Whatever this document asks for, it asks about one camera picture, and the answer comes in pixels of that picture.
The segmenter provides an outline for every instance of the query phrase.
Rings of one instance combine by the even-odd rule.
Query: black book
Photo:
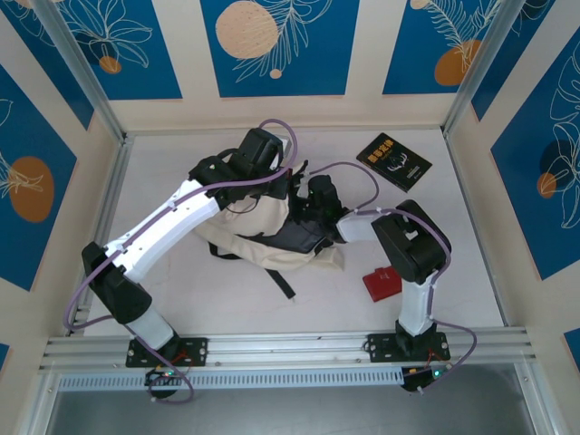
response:
[[[405,192],[431,167],[423,157],[385,133],[377,136],[356,159]]]

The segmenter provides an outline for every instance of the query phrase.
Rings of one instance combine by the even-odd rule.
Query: cable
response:
[[[187,201],[190,198],[195,197],[196,195],[198,195],[200,193],[207,192],[208,190],[219,189],[219,188],[236,188],[236,187],[243,187],[243,186],[255,186],[258,184],[269,183],[270,181],[273,181],[279,177],[284,176],[284,174],[286,174],[286,172],[293,167],[294,162],[296,160],[296,156],[298,154],[298,139],[296,137],[294,130],[292,130],[292,127],[290,127],[284,121],[281,121],[278,119],[271,118],[271,119],[262,121],[259,125],[259,128],[263,128],[264,126],[266,126],[267,124],[270,124],[270,123],[278,124],[278,125],[281,125],[282,127],[284,127],[288,131],[288,133],[290,134],[290,137],[292,138],[292,155],[290,156],[290,159],[288,159],[288,162],[286,163],[285,166],[280,168],[280,170],[277,171],[276,173],[269,175],[267,177],[263,177],[261,179],[250,179],[250,180],[246,180],[246,181],[224,181],[224,182],[219,182],[219,183],[214,183],[214,184],[210,184],[207,186],[203,186],[201,188],[197,188],[197,189],[193,190],[192,192],[189,192],[184,197],[177,199],[174,203],[175,207],[179,206],[183,202]],[[152,217],[146,224],[144,224],[143,227],[141,227],[139,230],[137,230],[135,232],[135,234],[133,234],[131,237],[129,237],[121,245],[121,249],[127,249],[128,247],[130,247],[131,244],[135,240],[137,240],[139,237],[141,237],[143,235],[143,233],[145,233],[149,228],[151,228],[153,225],[155,225],[155,223],[157,223],[161,218],[163,218],[165,215],[167,215],[173,209],[174,208],[172,208],[172,207],[166,207],[166,208],[162,209],[157,215]],[[105,261],[103,261],[99,266],[97,266],[89,274],[89,276],[87,276],[82,281],[79,288],[77,288],[75,290],[75,292],[72,294],[71,300],[66,305],[66,308],[64,310],[64,315],[63,315],[63,325],[66,329],[68,329],[69,331],[78,331],[80,329],[86,328],[87,326],[91,326],[92,324],[97,324],[98,322],[102,322],[103,320],[108,320],[108,319],[113,318],[112,315],[104,315],[104,316],[99,317],[97,319],[91,320],[90,322],[85,322],[84,324],[75,325],[75,324],[71,324],[71,322],[70,322],[71,314],[73,312],[74,307],[77,304],[79,297],[81,297],[82,292],[89,286],[89,283],[91,283],[92,280],[105,269],[105,267],[112,264],[112,262],[115,260],[115,258],[117,258],[121,254],[121,252],[122,252],[121,250],[117,250],[113,254],[111,254],[111,256],[109,256]],[[181,377],[183,379],[183,381],[188,385],[189,396],[186,400],[184,400],[184,401],[159,401],[159,402],[167,403],[167,404],[174,404],[174,403],[180,404],[180,403],[187,403],[187,402],[193,400],[193,385],[191,385],[191,382],[189,381],[187,376],[183,372],[178,370],[177,367],[175,367],[173,364],[171,364],[171,362],[169,362],[165,358],[163,358],[157,351],[155,351],[154,349],[149,347],[147,345],[147,343],[145,343],[145,341],[142,338],[140,338],[129,327],[127,327],[127,325],[125,325],[125,327],[132,335],[135,336],[137,341],[145,349],[147,349],[153,356],[158,358],[162,363],[166,364],[175,373],[177,373],[178,376]]]
[[[415,222],[417,222],[419,225],[421,225],[429,234],[431,234],[433,236],[433,238],[435,238],[435,240],[437,240],[437,243],[440,244],[441,249],[443,249],[443,252],[445,253],[445,264],[443,265],[443,267],[433,276],[433,278],[431,279],[430,285],[429,285],[429,299],[428,299],[428,303],[427,303],[427,315],[429,316],[429,318],[435,323],[435,324],[440,324],[441,326],[447,326],[448,328],[453,328],[453,329],[459,329],[460,331],[463,331],[465,333],[468,333],[471,335],[473,341],[471,346],[469,347],[468,351],[465,352],[465,354],[459,358],[459,360],[453,364],[453,366],[447,370],[446,372],[444,372],[441,377],[438,379],[438,381],[440,381],[441,379],[445,378],[446,376],[449,376],[451,373],[453,373],[458,367],[460,367],[473,353],[473,351],[475,351],[475,348],[478,346],[478,337],[476,336],[476,334],[469,329],[466,326],[461,326],[458,324],[450,324],[448,322],[442,322],[441,320],[437,320],[433,317],[432,311],[433,311],[433,294],[435,291],[435,283],[437,282],[437,280],[441,277],[441,275],[443,274],[443,272],[445,272],[448,267],[451,264],[451,252],[450,249],[447,247],[447,244],[445,243],[445,241],[443,240],[443,238],[439,235],[439,233],[437,233],[437,231],[435,231],[435,229],[433,229],[431,227],[431,225],[429,225],[427,222],[425,222],[423,219],[421,219],[420,217],[416,217],[415,215],[413,215],[412,213],[406,212],[404,210],[398,210],[397,208],[383,208],[380,209],[378,208],[377,210],[367,210],[367,211],[359,211],[357,212],[357,214],[359,215],[363,215],[363,216],[368,216],[368,215],[372,215],[372,214],[380,214],[380,215],[390,215],[390,214],[396,214],[396,215],[402,215],[410,220],[413,220]],[[405,376],[408,375],[413,375],[413,374],[419,374],[422,372],[426,372],[427,370],[430,369],[424,369],[424,370],[420,370],[417,371],[415,373],[408,373]],[[436,382],[428,385],[427,387],[423,388],[422,391],[424,392],[425,390],[427,390],[431,385],[434,385]]]
[[[226,210],[229,211],[230,213],[234,213],[235,215],[245,215],[246,213],[249,213],[250,211],[254,211],[257,207],[257,203],[260,202],[260,197],[256,198],[256,202],[254,204],[252,204],[252,207],[248,210],[243,210],[243,211],[235,211],[232,210],[229,207],[226,207]]]
[[[379,193],[381,192],[381,188],[379,187],[379,183],[377,182],[377,179],[373,176],[373,174],[367,168],[365,168],[361,165],[357,165],[355,163],[351,163],[350,161],[337,161],[335,163],[331,163],[330,165],[326,165],[323,168],[313,170],[310,173],[312,175],[314,175],[314,174],[317,174],[319,172],[322,172],[323,170],[327,170],[327,169],[330,169],[330,168],[333,168],[333,167],[339,166],[339,165],[352,166],[353,168],[360,169],[362,172],[364,172],[366,175],[368,175],[371,178],[372,183],[374,184],[374,196],[371,199],[369,199],[368,201],[364,201],[360,206],[358,206],[355,209],[361,209],[363,207],[366,207],[369,204],[371,204],[375,199],[377,199],[379,197]]]

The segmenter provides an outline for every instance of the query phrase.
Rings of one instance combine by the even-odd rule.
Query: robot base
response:
[[[165,358],[171,361],[173,365],[176,367],[204,367],[206,365],[206,358],[208,356],[207,338],[180,337],[177,340],[174,339],[171,339],[171,341],[174,341],[175,343],[168,343],[171,345],[171,356],[169,356],[168,353],[161,353]],[[154,368],[159,365],[164,366],[165,364],[149,353],[149,351],[137,340],[131,340],[129,343],[129,350],[127,351],[125,365],[131,368]]]
[[[395,333],[371,333],[367,336],[365,350],[371,356],[371,363],[427,362],[431,353],[444,361],[450,359],[447,337],[436,332],[436,324],[414,337],[404,331],[399,322],[395,326]]]

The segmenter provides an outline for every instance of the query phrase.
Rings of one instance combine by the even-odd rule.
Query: metal frame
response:
[[[445,332],[456,362],[471,346],[471,336],[454,329]],[[475,329],[478,347],[471,364],[521,363],[536,359],[523,327]],[[368,367],[407,367],[424,362],[371,363],[363,349],[366,337],[359,333],[277,333],[206,335],[209,339],[206,367],[197,370],[295,370]],[[139,372],[125,365],[129,337],[54,337],[49,339],[40,373]]]
[[[35,379],[34,402],[30,412],[20,425],[19,435],[44,435],[53,413],[56,395],[61,381],[60,374],[38,374]]]
[[[86,94],[92,107],[101,115],[105,127],[109,133],[119,142],[123,142],[125,134],[121,123],[117,119],[109,104],[109,99],[97,80],[91,66],[82,54],[81,48],[76,43],[73,35],[63,17],[49,0],[30,0],[38,20],[44,30],[54,42],[54,46],[62,56],[72,75],[79,83],[82,91]]]
[[[498,10],[498,14],[489,26],[483,44],[471,63],[463,82],[459,86],[457,96],[449,109],[449,113],[443,122],[443,134],[447,135],[455,126],[461,114],[471,104],[471,99],[478,89],[481,81],[488,72],[489,66],[493,62],[501,44],[508,36],[511,26],[516,21],[517,16],[526,0],[504,1]]]
[[[483,263],[486,267],[486,271],[488,272],[489,282],[491,283],[491,288],[493,289],[494,296],[496,297],[496,303],[498,304],[499,314],[501,315],[501,320],[503,321],[505,326],[513,325],[513,319],[511,313],[506,309],[507,305],[505,302],[504,297],[502,296],[501,292],[498,289],[498,285],[496,283],[496,279],[491,271],[491,266],[489,265],[488,256],[486,253],[485,248],[483,247],[483,243],[481,242],[481,237],[479,236],[479,230],[476,223],[476,219],[473,216],[471,210],[473,209],[471,199],[469,198],[468,192],[465,190],[463,186],[463,173],[461,172],[460,167],[456,163],[456,156],[453,147],[451,146],[451,138],[448,133],[443,132],[443,139],[447,145],[447,152],[449,153],[449,158],[451,160],[451,164],[453,165],[453,170],[455,171],[455,177],[459,181],[459,189],[461,190],[461,196],[463,197],[463,201],[467,205],[469,221],[471,222],[471,226],[473,227],[473,232],[475,233],[475,238],[478,241],[479,252],[481,252],[481,257],[483,258]]]
[[[555,414],[555,403],[547,399],[550,395],[546,391],[541,391],[538,387],[541,377],[537,363],[528,364],[522,362],[515,364],[517,379],[524,394],[527,410],[537,433],[548,435],[563,434],[564,428],[559,421],[561,416]]]
[[[101,201],[99,219],[97,220],[96,228],[93,232],[93,240],[99,244],[107,242],[109,233],[111,232],[112,220],[115,216],[115,210],[121,195],[121,188],[125,180],[125,173],[129,166],[129,158],[133,147],[134,138],[129,136],[123,141],[117,151],[117,156],[111,167],[111,173],[107,182],[104,196]],[[84,273],[79,275],[77,285],[84,279]],[[90,303],[92,300],[92,292],[85,291],[79,298],[79,304],[72,310],[72,319],[74,322],[80,322],[81,319],[86,321],[86,316],[89,315]]]
[[[187,372],[195,390],[239,390],[253,388],[363,387],[373,385],[403,385],[401,367],[370,367],[366,369],[307,370],[230,370]],[[142,373],[65,374],[59,392],[142,392]],[[186,390],[188,386],[172,379],[156,390]]]

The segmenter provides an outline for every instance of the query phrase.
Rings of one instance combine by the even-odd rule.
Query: orange circle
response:
[[[424,7],[427,7],[429,2],[430,0],[410,0],[409,3],[413,9],[422,9]]]
[[[34,183],[37,188],[29,188],[13,171],[29,180],[38,177],[42,179]],[[53,174],[48,166],[36,157],[22,157],[12,165],[8,179],[15,184],[10,188],[10,202],[18,216],[33,223],[45,220],[51,212],[54,201]]]
[[[537,179],[537,192],[542,198],[552,198],[556,193],[556,177],[545,172]]]
[[[121,63],[114,57],[103,56],[99,60],[99,66],[109,74],[118,74],[121,72]]]
[[[24,6],[26,9],[32,9],[33,6],[30,4],[30,0],[15,0],[20,6]]]
[[[435,66],[435,81],[441,86],[457,86],[463,82],[468,67],[478,52],[481,41],[466,41],[459,47],[453,47],[443,54]],[[467,55],[467,66],[463,56]]]
[[[216,21],[216,36],[224,51],[237,59],[254,59],[278,42],[274,17],[253,1],[232,3]]]

